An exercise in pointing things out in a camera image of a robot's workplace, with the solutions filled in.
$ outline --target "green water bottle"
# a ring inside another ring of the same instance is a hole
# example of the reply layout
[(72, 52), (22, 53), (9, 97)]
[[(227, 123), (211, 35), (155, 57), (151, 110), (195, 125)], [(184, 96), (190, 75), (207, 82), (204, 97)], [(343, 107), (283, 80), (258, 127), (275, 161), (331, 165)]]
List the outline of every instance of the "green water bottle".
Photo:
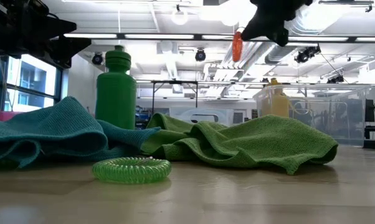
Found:
[(126, 72), (131, 68), (131, 55), (124, 47), (106, 53), (108, 72), (98, 76), (96, 119), (124, 129), (135, 128), (136, 81)]

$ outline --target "microfiber cloth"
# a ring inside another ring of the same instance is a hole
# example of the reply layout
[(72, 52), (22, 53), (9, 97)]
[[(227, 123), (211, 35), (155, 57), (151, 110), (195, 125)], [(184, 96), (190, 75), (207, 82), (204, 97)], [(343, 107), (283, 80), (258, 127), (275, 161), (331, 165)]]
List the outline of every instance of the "microfiber cloth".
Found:
[(264, 116), (233, 127), (189, 124), (155, 114), (148, 127), (161, 130), (143, 143), (146, 155), (170, 161), (201, 160), (212, 166), (255, 168), (276, 165), (294, 174), (303, 163), (326, 164), (338, 143), (298, 120)]
[(0, 160), (25, 167), (37, 158), (100, 161), (134, 156), (158, 128), (127, 130), (95, 120), (73, 97), (0, 121)]

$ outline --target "pink object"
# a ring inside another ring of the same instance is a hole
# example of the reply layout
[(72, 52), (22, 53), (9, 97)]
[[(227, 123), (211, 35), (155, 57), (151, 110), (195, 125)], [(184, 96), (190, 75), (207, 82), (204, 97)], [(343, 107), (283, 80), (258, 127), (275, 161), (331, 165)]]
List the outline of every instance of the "pink object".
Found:
[(9, 121), (14, 117), (14, 115), (22, 112), (9, 112), (9, 111), (0, 111), (0, 121)]

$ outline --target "clear plastic container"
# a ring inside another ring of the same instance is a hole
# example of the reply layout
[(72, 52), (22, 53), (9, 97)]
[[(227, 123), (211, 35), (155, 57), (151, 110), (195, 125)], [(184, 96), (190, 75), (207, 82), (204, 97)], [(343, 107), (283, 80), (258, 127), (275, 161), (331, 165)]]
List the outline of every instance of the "clear plastic container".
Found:
[(225, 126), (233, 124), (233, 110), (228, 109), (197, 109), (197, 108), (170, 108), (169, 115), (187, 123), (211, 121)]
[(363, 146), (367, 85), (273, 85), (258, 92), (259, 116), (294, 118), (340, 144)]

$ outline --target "table surface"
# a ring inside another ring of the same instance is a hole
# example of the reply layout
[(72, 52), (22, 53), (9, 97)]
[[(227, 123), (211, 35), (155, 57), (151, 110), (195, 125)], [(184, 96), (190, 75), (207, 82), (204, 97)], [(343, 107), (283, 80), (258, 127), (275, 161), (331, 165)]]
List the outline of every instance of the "table surface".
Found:
[(292, 176), (178, 162), (146, 185), (99, 182), (91, 167), (0, 172), (0, 224), (375, 223), (375, 150), (340, 146)]

